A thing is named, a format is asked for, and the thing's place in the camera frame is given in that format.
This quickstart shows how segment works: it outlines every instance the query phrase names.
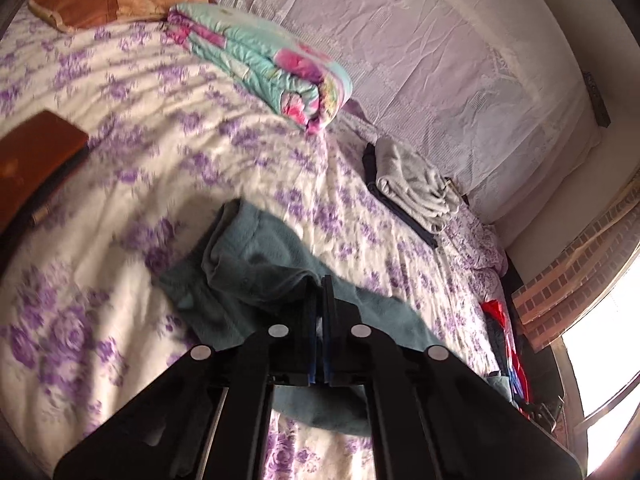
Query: white bedsheet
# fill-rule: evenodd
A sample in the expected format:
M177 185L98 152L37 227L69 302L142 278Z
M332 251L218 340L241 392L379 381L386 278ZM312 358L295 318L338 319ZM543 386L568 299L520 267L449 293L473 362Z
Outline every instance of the white bedsheet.
M367 192L364 127L305 137L211 64L134 23L66 36L21 10L0 42L0 136L49 108L90 136L0 283L0 410L57 460L192 344L154 273L244 196L339 276L407 300L478 374L497 370L479 302L504 253L463 207L431 251ZM372 478L370 441L273 413L267 478Z

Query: folded clothes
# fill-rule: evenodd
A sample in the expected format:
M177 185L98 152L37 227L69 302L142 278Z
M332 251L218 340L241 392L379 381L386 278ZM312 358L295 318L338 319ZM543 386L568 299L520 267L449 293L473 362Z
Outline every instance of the folded clothes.
M335 276L275 216L242 199L222 206L191 253L162 274L159 285L203 343L223 350L274 323L295 324L291 305L304 280L331 275L338 300L356 305L362 322L423 351L442 344L407 303ZM276 387L273 409L310 426L369 434L361 388Z
M391 137L376 142L376 186L430 233L441 232L460 208L460 197L438 169Z
M177 43L237 77L276 113L316 133L349 99L349 75L276 23L238 9L183 3L169 13Z
M436 241L433 233L428 232L396 202L384 195L378 189L376 184L376 173L378 172L378 168L376 166L376 147L371 143L367 144L364 148L364 153L362 154L362 165L364 166L364 183L367 185L369 192L383 203L389 211L407 224L431 249L437 249L438 242Z

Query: window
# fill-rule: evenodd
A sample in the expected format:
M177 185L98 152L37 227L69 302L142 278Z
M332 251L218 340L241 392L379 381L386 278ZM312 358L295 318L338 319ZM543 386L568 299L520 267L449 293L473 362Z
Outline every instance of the window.
M574 418L577 423L572 430L576 435L586 433L589 473L615 448L640 403L638 298L640 258L609 294L562 336L584 411L581 420Z

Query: wrinkled fabric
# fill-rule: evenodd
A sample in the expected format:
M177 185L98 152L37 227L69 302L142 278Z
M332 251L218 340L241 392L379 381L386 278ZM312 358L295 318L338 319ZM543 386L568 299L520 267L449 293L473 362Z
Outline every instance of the wrinkled fabric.
M501 394L505 400L507 400L514 408L518 405L513 400L513 394L511 393L511 383L509 378L504 375L489 376L484 379L489 386L491 386L496 392Z
M345 67L367 119L450 177L507 247L600 139L544 0L217 1Z
M458 212L460 197L438 168L391 137L376 142L376 186L428 232L437 234Z
M351 80L328 56L280 26L241 10L178 4L172 36L237 77L277 113L318 133L351 95Z

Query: black metal clamp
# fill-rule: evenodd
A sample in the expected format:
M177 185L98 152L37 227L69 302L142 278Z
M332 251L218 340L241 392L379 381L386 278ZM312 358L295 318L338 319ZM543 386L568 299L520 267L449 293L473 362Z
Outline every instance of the black metal clamp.
M54 480L261 480L276 384L362 384L378 480L578 480L575 458L443 346L407 349L309 280L298 326L195 346L62 457Z

